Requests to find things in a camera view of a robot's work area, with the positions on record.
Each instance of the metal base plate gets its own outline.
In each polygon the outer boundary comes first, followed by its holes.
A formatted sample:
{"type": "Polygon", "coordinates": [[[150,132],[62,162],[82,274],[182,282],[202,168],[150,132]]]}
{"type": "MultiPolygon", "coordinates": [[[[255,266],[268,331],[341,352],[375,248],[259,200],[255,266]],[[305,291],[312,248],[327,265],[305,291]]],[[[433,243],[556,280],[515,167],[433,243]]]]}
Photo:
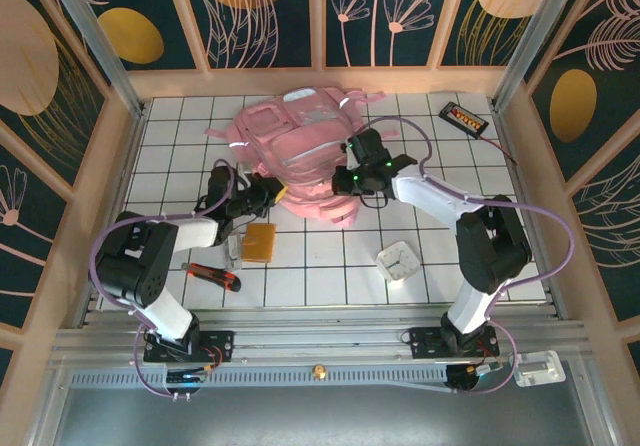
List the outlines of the metal base plate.
{"type": "MultiPolygon", "coordinates": [[[[451,358],[452,356],[451,351],[442,339],[439,327],[411,328],[409,330],[408,344],[411,346],[413,359],[439,359],[451,358]]],[[[478,338],[476,348],[463,353],[460,357],[482,359],[486,353],[480,347],[480,344],[489,351],[489,355],[500,356],[496,330],[491,326],[486,326],[482,335],[478,338]]]]}
{"type": "Polygon", "coordinates": [[[211,351],[216,360],[218,359],[218,349],[223,353],[222,362],[231,361],[233,353],[233,331],[201,331],[200,332],[200,350],[193,353],[189,360],[181,361],[180,359],[167,353],[167,350],[161,346],[147,343],[144,350],[145,363],[210,363],[211,351]]]}

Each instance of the wire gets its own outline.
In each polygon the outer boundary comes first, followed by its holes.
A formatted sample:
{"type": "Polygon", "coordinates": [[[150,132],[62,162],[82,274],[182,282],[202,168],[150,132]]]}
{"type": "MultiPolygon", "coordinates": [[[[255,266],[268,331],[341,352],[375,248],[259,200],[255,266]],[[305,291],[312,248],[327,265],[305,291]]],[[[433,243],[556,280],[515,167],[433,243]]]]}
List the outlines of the wire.
{"type": "Polygon", "coordinates": [[[224,203],[227,198],[229,197],[229,195],[231,194],[231,191],[233,189],[233,184],[234,184],[234,177],[235,177],[235,173],[233,171],[233,168],[231,167],[231,165],[229,164],[229,162],[227,162],[224,159],[217,159],[214,163],[214,167],[216,167],[218,164],[222,164],[224,166],[226,166],[227,168],[229,168],[229,183],[227,185],[227,190],[225,191],[225,193],[222,195],[222,197],[210,208],[204,209],[202,211],[199,211],[197,213],[188,213],[188,214],[172,214],[172,215],[158,215],[158,216],[138,216],[135,218],[129,218],[129,219],[123,219],[122,221],[117,221],[116,223],[112,224],[111,226],[105,228],[100,235],[96,238],[96,240],[93,243],[93,246],[91,247],[91,253],[89,254],[89,275],[91,277],[91,281],[93,282],[93,285],[96,287],[96,289],[98,290],[98,292],[104,296],[104,298],[109,301],[111,304],[114,304],[120,308],[124,308],[128,311],[133,311],[134,316],[136,316],[136,318],[138,318],[142,323],[144,323],[148,328],[150,329],[155,329],[155,324],[153,324],[153,322],[151,322],[148,318],[146,318],[142,313],[140,313],[138,310],[136,310],[133,306],[125,306],[124,304],[120,303],[119,301],[117,301],[111,294],[109,294],[109,292],[107,292],[104,287],[102,286],[102,283],[100,282],[100,278],[98,277],[98,271],[97,271],[97,265],[96,265],[96,257],[98,256],[98,253],[100,252],[100,248],[102,247],[102,244],[105,242],[105,240],[107,239],[107,236],[109,234],[111,234],[113,231],[115,231],[118,228],[122,228],[124,226],[129,226],[131,224],[136,224],[136,223],[140,223],[143,221],[171,221],[171,220],[178,220],[178,219],[189,219],[189,218],[193,218],[193,217],[200,217],[200,216],[204,216],[208,213],[210,213],[211,211],[215,210],[216,208],[218,208],[222,203],[224,203]]]}
{"type": "Polygon", "coordinates": [[[493,388],[481,389],[480,391],[467,391],[466,393],[470,396],[494,393],[499,389],[502,389],[504,386],[506,386],[506,384],[509,381],[511,381],[511,378],[513,378],[513,375],[516,372],[516,368],[518,367],[518,349],[516,348],[516,340],[513,339],[513,336],[511,336],[511,333],[509,333],[509,331],[507,331],[506,328],[502,327],[495,321],[488,321],[488,323],[494,328],[498,328],[500,331],[502,331],[504,335],[507,337],[507,339],[509,339],[509,342],[511,343],[511,348],[513,349],[513,364],[511,365],[511,371],[509,371],[509,374],[507,375],[507,377],[504,378],[504,380],[500,384],[498,384],[497,386],[494,386],[493,388]]]}
{"type": "Polygon", "coordinates": [[[509,161],[511,161],[511,162],[512,162],[514,165],[516,165],[516,166],[518,165],[518,163],[516,162],[516,160],[515,160],[515,159],[513,159],[513,156],[511,156],[511,155],[509,154],[509,152],[508,152],[506,149],[504,149],[504,148],[500,145],[500,143],[496,143],[495,141],[492,141],[492,140],[490,140],[490,139],[488,139],[488,138],[485,138],[485,137],[483,137],[483,136],[478,136],[478,139],[481,139],[481,140],[483,140],[483,141],[486,141],[487,143],[489,143],[489,144],[493,145],[494,147],[498,148],[500,151],[502,151],[502,154],[504,154],[504,155],[505,155],[505,157],[506,157],[509,161]]]}

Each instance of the cable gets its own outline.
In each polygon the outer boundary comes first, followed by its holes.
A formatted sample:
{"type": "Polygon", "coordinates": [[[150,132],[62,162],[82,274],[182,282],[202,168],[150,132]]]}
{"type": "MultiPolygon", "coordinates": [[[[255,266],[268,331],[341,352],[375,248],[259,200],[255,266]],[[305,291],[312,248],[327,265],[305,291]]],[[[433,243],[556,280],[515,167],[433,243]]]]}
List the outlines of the cable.
{"type": "Polygon", "coordinates": [[[218,208],[222,203],[224,203],[227,200],[227,198],[231,194],[231,191],[233,189],[233,184],[234,184],[234,176],[235,176],[233,168],[226,160],[217,159],[213,166],[216,167],[218,164],[222,164],[227,168],[229,168],[229,183],[227,185],[227,190],[222,195],[222,197],[210,208],[204,209],[197,213],[158,215],[158,216],[139,216],[135,218],[123,219],[122,221],[118,221],[112,224],[111,226],[105,228],[100,233],[100,235],[98,235],[98,237],[93,243],[93,246],[91,247],[91,253],[89,254],[89,275],[91,277],[91,281],[93,282],[93,285],[96,287],[98,292],[102,296],[104,296],[104,298],[107,301],[109,301],[111,304],[124,308],[128,311],[133,311],[134,316],[136,316],[136,318],[138,318],[142,323],[144,323],[150,329],[155,329],[155,325],[148,318],[146,318],[142,313],[137,311],[133,306],[127,307],[123,305],[104,289],[104,287],[102,286],[102,283],[100,282],[100,278],[98,277],[96,257],[100,252],[100,248],[102,247],[102,244],[107,239],[107,236],[118,228],[121,228],[123,226],[128,226],[130,224],[140,223],[143,221],[172,221],[172,220],[178,220],[178,219],[189,219],[193,217],[200,217],[218,208]]]}
{"type": "Polygon", "coordinates": [[[506,291],[508,291],[509,289],[521,286],[523,284],[528,284],[528,283],[532,283],[534,281],[542,281],[543,279],[547,279],[550,278],[551,276],[554,276],[556,274],[558,274],[560,271],[562,271],[564,269],[564,267],[569,264],[569,261],[571,261],[571,257],[573,256],[573,253],[576,249],[576,244],[575,244],[575,236],[573,234],[573,231],[571,230],[571,227],[569,226],[569,224],[560,216],[558,216],[556,213],[549,211],[548,209],[544,209],[541,208],[540,206],[534,206],[532,204],[524,204],[524,203],[511,203],[511,202],[505,202],[505,201],[495,201],[492,199],[485,199],[485,198],[477,198],[477,197],[473,197],[473,196],[468,196],[465,194],[460,194],[457,191],[453,191],[452,189],[447,188],[446,186],[434,181],[433,179],[431,179],[424,171],[424,168],[420,169],[420,175],[423,177],[424,181],[428,182],[429,184],[431,184],[432,186],[435,186],[436,188],[440,189],[441,191],[444,191],[445,193],[453,196],[454,198],[457,198],[461,201],[465,201],[471,204],[480,204],[483,206],[491,206],[491,207],[496,207],[496,208],[513,208],[513,209],[525,209],[527,211],[532,211],[534,213],[538,213],[538,214],[542,214],[544,216],[547,216],[551,219],[553,219],[554,221],[556,221],[558,224],[560,224],[560,226],[562,226],[562,228],[567,232],[567,235],[569,237],[569,246],[567,247],[567,252],[565,254],[564,259],[560,262],[560,264],[558,264],[557,266],[555,266],[554,268],[552,268],[551,270],[547,271],[546,273],[540,273],[537,274],[535,276],[532,276],[530,278],[525,278],[525,279],[520,279],[518,281],[514,281],[513,283],[510,284],[505,284],[503,285],[500,289],[498,289],[498,294],[496,294],[493,299],[491,300],[491,303],[489,304],[489,307],[487,308],[487,315],[491,312],[491,310],[493,309],[493,307],[495,306],[495,304],[498,302],[498,299],[504,295],[504,293],[506,291]]]}
{"type": "Polygon", "coordinates": [[[467,391],[466,393],[470,396],[494,393],[499,389],[502,389],[504,386],[506,386],[506,384],[509,381],[511,381],[511,378],[513,378],[513,375],[516,372],[516,368],[518,367],[518,349],[516,348],[516,340],[513,339],[513,336],[511,336],[511,333],[509,333],[509,331],[507,331],[506,328],[502,327],[495,321],[488,321],[488,323],[494,328],[498,328],[500,331],[502,331],[504,335],[507,337],[507,339],[509,339],[509,342],[511,343],[511,348],[513,349],[513,364],[511,365],[511,371],[509,371],[509,374],[507,375],[507,377],[504,378],[504,380],[500,384],[498,384],[497,386],[494,386],[493,388],[481,389],[480,391],[467,391]]]}
{"type": "Polygon", "coordinates": [[[496,143],[495,141],[492,141],[492,140],[490,140],[490,139],[488,139],[488,138],[485,138],[485,137],[482,137],[482,136],[478,136],[478,139],[481,139],[481,140],[483,140],[483,141],[486,141],[487,143],[489,143],[489,144],[493,145],[494,147],[498,148],[500,151],[502,151],[502,154],[504,154],[504,155],[505,155],[505,157],[506,157],[509,161],[511,161],[515,166],[517,166],[517,165],[518,165],[518,163],[516,162],[516,160],[515,160],[515,159],[513,159],[513,156],[511,156],[511,155],[509,154],[509,152],[508,152],[506,149],[504,149],[504,148],[500,145],[500,143],[496,143]]]}

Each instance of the white object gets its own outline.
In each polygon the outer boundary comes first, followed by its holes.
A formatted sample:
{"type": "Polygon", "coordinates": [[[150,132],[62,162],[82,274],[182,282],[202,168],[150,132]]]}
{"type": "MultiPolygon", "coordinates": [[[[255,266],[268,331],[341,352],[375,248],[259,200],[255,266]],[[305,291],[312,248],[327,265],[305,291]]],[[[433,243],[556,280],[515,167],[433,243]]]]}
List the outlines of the white object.
{"type": "Polygon", "coordinates": [[[398,241],[378,253],[376,266],[387,281],[398,281],[415,274],[420,260],[407,243],[398,241]]]}
{"type": "Polygon", "coordinates": [[[218,223],[211,218],[198,217],[167,222],[178,226],[174,253],[184,249],[213,246],[218,234],[218,223]]]}
{"type": "Polygon", "coordinates": [[[518,366],[513,375],[521,388],[541,384],[561,383],[567,376],[555,351],[539,351],[518,355],[518,366]]]}
{"type": "Polygon", "coordinates": [[[447,311],[447,317],[462,334],[471,333],[487,320],[487,308],[496,294],[482,293],[465,280],[456,301],[447,311]]]}
{"type": "Polygon", "coordinates": [[[164,287],[158,298],[144,309],[142,314],[157,327],[157,334],[169,341],[180,340],[187,334],[192,315],[164,287]]]}

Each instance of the wooden frame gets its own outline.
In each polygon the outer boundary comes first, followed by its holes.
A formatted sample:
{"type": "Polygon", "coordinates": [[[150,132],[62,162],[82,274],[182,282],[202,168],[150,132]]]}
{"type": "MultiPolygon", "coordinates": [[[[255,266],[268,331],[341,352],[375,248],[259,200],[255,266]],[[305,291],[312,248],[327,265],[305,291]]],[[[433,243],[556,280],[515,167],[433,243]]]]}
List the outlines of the wooden frame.
{"type": "Polygon", "coordinates": [[[2,399],[4,396],[4,391],[6,390],[6,384],[11,381],[11,377],[14,373],[14,369],[16,369],[16,364],[17,364],[17,360],[16,360],[16,356],[19,354],[20,352],[20,345],[15,344],[15,343],[9,343],[7,341],[0,341],[0,348],[2,349],[6,349],[9,351],[12,351],[12,356],[11,356],[11,360],[9,361],[9,367],[7,368],[7,372],[4,375],[4,379],[2,381],[2,384],[0,384],[0,406],[2,406],[2,399]]]}

